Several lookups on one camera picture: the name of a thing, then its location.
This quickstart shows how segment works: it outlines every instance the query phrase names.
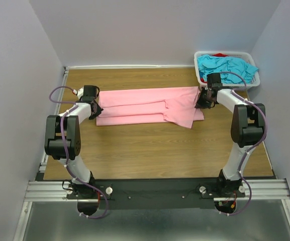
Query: cable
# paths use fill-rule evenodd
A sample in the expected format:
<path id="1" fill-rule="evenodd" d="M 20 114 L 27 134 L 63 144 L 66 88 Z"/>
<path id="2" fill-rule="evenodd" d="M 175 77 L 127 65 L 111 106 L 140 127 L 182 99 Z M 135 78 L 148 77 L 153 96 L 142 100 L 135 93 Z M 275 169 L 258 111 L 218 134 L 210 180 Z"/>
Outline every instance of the cable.
<path id="1" fill-rule="evenodd" d="M 239 77 L 242 82 L 244 83 L 244 90 L 246 90 L 246 81 L 243 79 L 243 77 L 237 73 L 234 73 L 234 72 L 229 72 L 229 71 L 223 71 L 223 72 L 220 72 L 220 74 L 234 74 L 236 75 L 237 77 Z M 248 183 L 248 181 L 243 177 L 243 174 L 242 174 L 242 165 L 243 165 L 243 162 L 244 162 L 244 159 L 246 158 L 247 156 L 247 153 L 249 153 L 252 149 L 254 149 L 255 147 L 257 147 L 258 145 L 260 145 L 264 139 L 266 138 L 266 134 L 267 134 L 267 128 L 268 128 L 268 122 L 267 122 L 267 119 L 265 117 L 265 114 L 263 113 L 263 111 L 257 107 L 254 103 L 246 100 L 245 98 L 241 97 L 240 95 L 238 95 L 237 93 L 235 93 L 236 90 L 241 90 L 240 88 L 234 88 L 231 90 L 231 94 L 233 96 L 235 96 L 236 98 L 238 98 L 239 100 L 241 100 L 242 102 L 244 103 L 247 103 L 251 106 L 253 106 L 262 116 L 263 120 L 264 120 L 264 130 L 263 130 L 263 136 L 261 137 L 261 139 L 256 143 L 254 144 L 252 147 L 250 147 L 249 149 L 247 149 L 242 158 L 241 158 L 241 161 L 239 163 L 239 167 L 238 167 L 238 172 L 239 172 L 239 176 L 240 178 L 242 179 L 242 181 L 244 181 L 246 183 L 246 185 L 248 186 L 249 188 L 249 192 L 250 192 L 250 196 L 249 196 L 249 199 L 247 201 L 247 203 L 245 204 L 245 206 L 243 208 L 241 208 L 239 211 L 237 212 L 234 212 L 234 213 L 225 213 L 226 215 L 229 215 L 229 216 L 233 216 L 233 215 L 237 215 L 237 214 L 240 214 L 241 212 L 243 212 L 249 205 L 250 205 L 250 202 L 251 202 L 251 199 L 252 199 L 252 188 L 250 186 L 250 184 Z"/>
<path id="2" fill-rule="evenodd" d="M 61 137 L 62 137 L 63 146 L 64 146 L 64 151 L 65 151 L 65 155 L 66 155 L 66 161 L 65 161 L 66 170 L 68 171 L 68 173 L 71 175 L 71 177 L 72 177 L 73 179 L 75 179 L 75 180 L 77 180 L 78 182 L 84 184 L 85 186 L 87 186 L 87 187 L 93 189 L 94 191 L 100 193 L 100 194 L 104 197 L 105 202 L 106 202 L 106 208 L 105 208 L 105 211 L 104 211 L 101 215 L 99 215 L 99 216 L 89 216 L 89 215 L 85 215 L 84 213 L 80 213 L 80 216 L 84 216 L 84 217 L 89 218 L 89 219 L 98 219 L 98 218 L 103 218 L 103 217 L 105 217 L 105 215 L 106 215 L 106 213 L 107 213 L 107 211 L 108 211 L 108 209 L 109 209 L 109 202 L 108 202 L 107 197 L 106 197 L 106 196 L 104 195 L 104 193 L 103 193 L 101 190 L 99 190 L 98 188 L 96 188 L 96 187 L 94 187 L 94 186 L 92 186 L 92 185 L 90 185 L 90 184 L 88 184 L 88 183 L 82 181 L 80 178 L 76 177 L 76 176 L 71 172 L 71 170 L 70 170 L 70 168 L 69 168 L 69 165 L 68 165 L 68 163 L 69 163 L 69 149 L 68 149 L 68 146 L 67 146 L 67 144 L 66 144 L 66 140 L 65 140 L 65 136 L 64 136 L 64 127 L 63 127 L 64 124 L 63 124 L 63 122 L 64 122 L 64 118 L 65 118 L 65 117 L 66 117 L 70 112 L 72 112 L 73 110 L 75 110 L 75 109 L 78 108 L 78 104 L 75 103 L 75 102 L 71 102 L 71 101 L 55 101 L 55 100 L 53 100 L 53 99 L 51 98 L 51 97 L 52 97 L 52 94 L 53 94 L 56 90 L 58 90 L 58 89 L 60 89 L 60 88 L 68 88 L 68 89 L 70 89 L 73 93 L 74 93 L 74 89 L 72 89 L 72 88 L 70 88 L 70 87 L 67 87 L 67 86 L 59 86 L 59 87 L 55 88 L 55 89 L 50 93 L 50 95 L 49 95 L 49 99 L 50 99 L 50 101 L 52 101 L 53 103 L 59 103 L 59 104 L 66 103 L 66 104 L 73 104 L 73 105 L 74 105 L 71 109 L 67 110 L 67 111 L 63 114 L 63 116 L 61 117 L 61 120 L 60 120 Z"/>

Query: pink towel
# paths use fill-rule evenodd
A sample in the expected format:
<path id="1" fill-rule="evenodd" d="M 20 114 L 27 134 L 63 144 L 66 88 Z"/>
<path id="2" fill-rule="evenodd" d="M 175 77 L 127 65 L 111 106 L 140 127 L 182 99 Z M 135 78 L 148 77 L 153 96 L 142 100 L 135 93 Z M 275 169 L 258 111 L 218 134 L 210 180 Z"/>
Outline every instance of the pink towel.
<path id="1" fill-rule="evenodd" d="M 100 92 L 104 109 L 97 126 L 173 122 L 191 128 L 193 121 L 204 120 L 195 109 L 198 87 L 114 90 Z"/>

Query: laundry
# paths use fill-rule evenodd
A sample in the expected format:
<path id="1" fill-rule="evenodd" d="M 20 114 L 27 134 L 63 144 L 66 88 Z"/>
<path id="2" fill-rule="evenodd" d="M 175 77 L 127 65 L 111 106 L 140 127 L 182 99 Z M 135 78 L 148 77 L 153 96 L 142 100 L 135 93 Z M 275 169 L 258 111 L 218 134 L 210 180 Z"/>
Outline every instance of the laundry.
<path id="1" fill-rule="evenodd" d="M 246 63 L 243 59 L 229 56 L 215 57 L 206 54 L 198 57 L 197 61 L 204 81 L 207 81 L 207 75 L 210 73 L 229 71 L 241 75 L 246 83 L 251 83 L 258 71 L 257 67 Z M 242 80 L 233 74 L 221 74 L 221 79 L 225 84 L 242 84 Z"/>
<path id="2" fill-rule="evenodd" d="M 195 109 L 198 87 L 114 90 L 100 92 L 104 109 L 97 126 L 172 122 L 191 128 L 193 121 L 204 120 Z"/>

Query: white wall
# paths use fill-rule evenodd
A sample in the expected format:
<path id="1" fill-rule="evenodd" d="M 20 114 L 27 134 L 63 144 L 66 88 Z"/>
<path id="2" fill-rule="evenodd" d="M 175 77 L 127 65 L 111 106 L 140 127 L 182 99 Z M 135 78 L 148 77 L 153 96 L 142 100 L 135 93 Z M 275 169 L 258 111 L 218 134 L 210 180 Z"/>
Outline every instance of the white wall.
<path id="1" fill-rule="evenodd" d="M 13 240 L 62 70 L 29 2 L 0 1 L 0 241 Z"/>
<path id="2" fill-rule="evenodd" d="M 252 56 L 260 68 L 261 86 L 250 96 L 265 104 L 269 156 L 275 173 L 290 187 L 290 0 L 282 0 Z"/>
<path id="3" fill-rule="evenodd" d="M 194 64 L 250 52 L 280 0 L 30 0 L 65 66 Z"/>

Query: gray floor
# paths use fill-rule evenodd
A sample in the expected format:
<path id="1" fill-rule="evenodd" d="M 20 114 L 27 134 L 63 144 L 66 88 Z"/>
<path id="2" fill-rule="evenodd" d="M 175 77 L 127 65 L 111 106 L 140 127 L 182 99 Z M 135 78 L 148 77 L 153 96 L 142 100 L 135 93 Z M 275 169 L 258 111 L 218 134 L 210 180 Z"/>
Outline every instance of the gray floor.
<path id="1" fill-rule="evenodd" d="M 252 201 L 226 217 L 207 209 L 113 210 L 100 220 L 78 216 L 76 203 L 34 203 L 25 240 L 290 240 L 281 201 Z"/>

